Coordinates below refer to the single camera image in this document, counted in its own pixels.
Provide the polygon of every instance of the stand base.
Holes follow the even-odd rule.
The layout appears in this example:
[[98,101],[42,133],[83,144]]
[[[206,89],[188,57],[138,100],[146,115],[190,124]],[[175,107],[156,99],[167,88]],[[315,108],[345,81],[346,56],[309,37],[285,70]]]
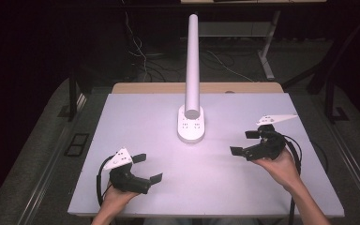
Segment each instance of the stand base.
[[204,136],[204,116],[203,108],[200,107],[200,117],[191,120],[184,115],[185,106],[182,105],[179,109],[177,119],[177,135],[183,143],[198,143]]

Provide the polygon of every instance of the white pole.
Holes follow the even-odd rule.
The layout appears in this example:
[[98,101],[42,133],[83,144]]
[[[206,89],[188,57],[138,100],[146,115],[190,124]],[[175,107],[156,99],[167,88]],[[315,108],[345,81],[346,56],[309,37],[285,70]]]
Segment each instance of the white pole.
[[187,119],[200,117],[200,54],[198,35],[198,16],[192,14],[188,19],[187,44],[187,79],[186,79],[186,108]]

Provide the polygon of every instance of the human hand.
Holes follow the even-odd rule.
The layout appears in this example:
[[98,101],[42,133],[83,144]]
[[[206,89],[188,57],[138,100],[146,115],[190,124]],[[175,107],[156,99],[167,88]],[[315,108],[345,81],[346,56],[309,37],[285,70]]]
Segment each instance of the human hand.
[[98,214],[93,219],[92,225],[106,225],[110,224],[113,218],[121,212],[131,199],[138,196],[140,193],[123,192],[111,186],[105,193],[103,204],[98,211]]
[[252,162],[265,168],[274,180],[288,191],[291,191],[295,185],[302,182],[296,170],[293,156],[286,148],[282,150],[281,154],[275,160],[261,158],[253,160]]

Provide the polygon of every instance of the cable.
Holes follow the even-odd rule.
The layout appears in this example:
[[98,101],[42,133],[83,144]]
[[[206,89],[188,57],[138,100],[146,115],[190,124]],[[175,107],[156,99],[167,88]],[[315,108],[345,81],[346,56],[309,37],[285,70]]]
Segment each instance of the cable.
[[[231,63],[224,63],[222,60],[218,60],[218,55],[224,55],[224,56],[227,56],[230,60],[231,60]],[[235,65],[235,60],[233,59],[233,57],[229,54],[224,54],[224,53],[216,53],[215,54],[215,58],[214,59],[210,59],[210,58],[206,58],[207,61],[210,61],[211,63],[213,64],[218,64],[220,65],[220,67],[222,68],[223,65],[225,65],[227,68],[228,67],[232,67],[233,65]]]
[[328,157],[327,157],[327,155],[326,155],[326,153],[325,153],[325,151],[323,151],[323,149],[316,143],[316,142],[314,142],[314,141],[312,141],[312,140],[310,140],[310,142],[312,143],[312,144],[314,144],[315,146],[317,146],[317,148],[320,150],[320,152],[322,153],[322,156],[323,156],[323,158],[324,158],[324,161],[325,161],[325,163],[324,163],[324,170],[325,170],[325,173],[326,174],[328,174],[329,173],[329,160],[328,160]]
[[213,69],[213,70],[217,70],[217,71],[226,70],[225,67],[223,67],[222,65],[220,65],[220,64],[217,63],[217,60],[214,62],[214,64],[218,64],[219,67],[210,66],[210,65],[208,64],[208,62],[206,62],[207,60],[208,60],[208,59],[207,59],[206,57],[203,57],[203,56],[200,57],[201,63],[202,63],[204,66],[206,66],[207,68],[210,68],[210,69]]
[[143,43],[142,43],[142,41],[141,41],[138,37],[136,37],[136,39],[139,40],[140,44],[136,43],[135,36],[134,36],[133,31],[132,31],[132,29],[130,28],[130,25],[129,25],[129,17],[128,17],[128,13],[127,13],[126,11],[125,11],[125,18],[126,18],[126,19],[125,19],[125,25],[127,26],[127,30],[129,31],[129,33],[130,33],[130,35],[131,35],[131,39],[132,39],[134,45],[136,46],[137,52],[139,52],[140,55],[138,55],[138,54],[136,54],[136,53],[134,53],[134,52],[131,52],[131,51],[129,51],[129,53],[131,53],[131,54],[133,54],[133,55],[135,55],[135,56],[142,56],[142,57],[143,57],[144,78],[143,78],[142,81],[144,82],[144,81],[145,81],[145,77],[146,77],[146,75],[147,75],[147,67],[146,67],[147,57],[146,57],[146,56],[143,54],[143,52],[142,52],[142,45],[143,45]]
[[231,73],[236,74],[236,75],[238,75],[238,76],[241,76],[241,77],[243,77],[243,78],[246,78],[246,79],[248,79],[248,80],[251,81],[251,82],[254,82],[254,81],[251,80],[249,77],[244,76],[244,75],[242,75],[242,74],[240,74],[240,73],[237,73],[237,72],[231,70],[230,68],[228,68],[228,67],[227,67],[225,64],[223,64],[223,62],[221,62],[220,59],[219,59],[215,54],[213,54],[212,52],[210,52],[210,51],[207,51],[207,52],[208,52],[208,53],[211,53],[211,54],[219,61],[219,63],[220,63],[224,68],[226,68],[227,70],[229,70]]
[[97,200],[98,200],[98,204],[101,206],[103,204],[103,195],[101,195],[101,172],[103,170],[104,165],[111,159],[113,158],[113,156],[107,157],[103,163],[100,166],[100,169],[98,170],[98,174],[96,177],[96,193],[97,193]]
[[[297,172],[301,173],[301,170],[302,170],[302,164],[301,164],[301,156],[302,156],[302,149],[300,148],[300,145],[291,137],[289,136],[285,136],[284,137],[287,137],[291,140],[293,140],[297,146],[299,147],[299,150],[300,150],[300,157],[297,155],[297,152],[296,152],[296,149],[294,148],[293,144],[291,142],[289,142],[288,140],[285,140],[285,143],[288,145],[289,147],[289,150],[291,151],[292,155],[293,155],[293,159],[294,159],[294,164],[296,166],[296,170]],[[288,220],[288,224],[289,225],[292,225],[293,224],[293,220],[294,220],[294,207],[295,207],[295,202],[294,202],[294,199],[292,198],[291,199],[291,207],[290,207],[290,212],[289,212],[289,220]]]
[[[174,83],[174,82],[179,82],[180,81],[180,77],[182,76],[182,74],[178,71],[178,70],[181,70],[182,68],[180,69],[169,69],[169,68],[165,68],[163,66],[161,66],[160,64],[157,64],[157,63],[154,63],[154,62],[151,62],[151,61],[148,61],[149,64],[152,64],[154,66],[157,66],[159,68],[155,68],[155,67],[149,67],[147,66],[147,68],[149,69],[152,69],[154,70],[156,73],[159,74],[159,76],[165,81],[165,82],[171,82],[171,83]],[[165,71],[169,71],[169,72],[175,72],[176,73],[176,81],[169,81],[167,79],[165,79],[163,73],[159,72],[158,70],[161,69],[161,70],[165,70]]]
[[107,188],[106,188],[106,190],[104,190],[104,193],[102,194],[102,196],[105,195],[105,193],[107,192],[107,190],[108,190],[111,186],[112,186],[112,184],[109,184],[109,185],[107,186]]
[[147,68],[149,68],[150,70],[155,71],[160,76],[160,78],[161,78],[160,80],[166,82],[166,79],[165,79],[165,77],[163,76],[163,74],[161,72],[159,72],[158,70],[156,70],[156,69],[154,69],[152,67],[149,67],[149,66],[147,66]]
[[154,65],[156,65],[157,67],[161,68],[162,70],[166,70],[166,71],[170,71],[170,72],[178,72],[179,70],[182,70],[182,69],[185,69],[185,68],[186,68],[186,66],[183,66],[183,67],[181,67],[181,68],[165,68],[165,67],[163,67],[162,65],[160,65],[160,64],[158,64],[158,63],[155,63],[155,62],[153,62],[153,61],[151,61],[151,60],[149,60],[148,63],[154,64]]
[[[137,67],[137,69],[144,71],[144,69],[142,67]],[[153,76],[151,75],[151,73],[149,71],[147,71],[147,73],[145,74],[145,76],[149,76],[150,77],[150,83],[153,81]]]
[[[219,47],[218,45],[221,43],[221,42],[225,42],[224,44],[227,44],[226,40],[229,39],[228,42],[230,42],[229,46],[228,47]],[[215,49],[218,51],[217,54],[222,54],[222,53],[225,53],[225,52],[228,52],[230,51],[233,46],[238,43],[239,41],[241,40],[240,37],[225,37],[225,38],[219,38],[216,40],[215,43],[213,44],[205,44],[205,46],[201,46],[201,44],[203,43],[203,40],[200,41],[200,46],[201,46],[201,49]]]
[[300,159],[299,161],[302,162],[302,158],[303,158],[303,152],[302,152],[302,148],[300,147],[299,143],[297,141],[295,141],[293,138],[289,137],[289,136],[286,136],[286,135],[283,135],[285,138],[288,138],[290,140],[292,140],[294,143],[297,144],[297,147],[299,148],[299,153],[300,153]]

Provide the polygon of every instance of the table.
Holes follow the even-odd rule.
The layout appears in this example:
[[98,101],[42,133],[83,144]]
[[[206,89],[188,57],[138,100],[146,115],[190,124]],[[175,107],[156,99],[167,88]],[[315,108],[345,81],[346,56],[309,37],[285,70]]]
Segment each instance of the table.
[[[186,144],[176,134],[184,83],[118,83],[107,98],[68,212],[92,217],[99,209],[96,175],[102,161],[125,146],[147,160],[132,172],[142,178],[163,173],[147,195],[132,200],[119,217],[267,218],[285,217],[291,196],[269,174],[230,145],[247,147],[244,131],[257,129],[263,113],[295,113],[289,96],[274,82],[201,83],[206,133]],[[302,179],[329,217],[344,210],[299,118],[275,124],[303,149]],[[102,174],[103,186],[108,172]]]

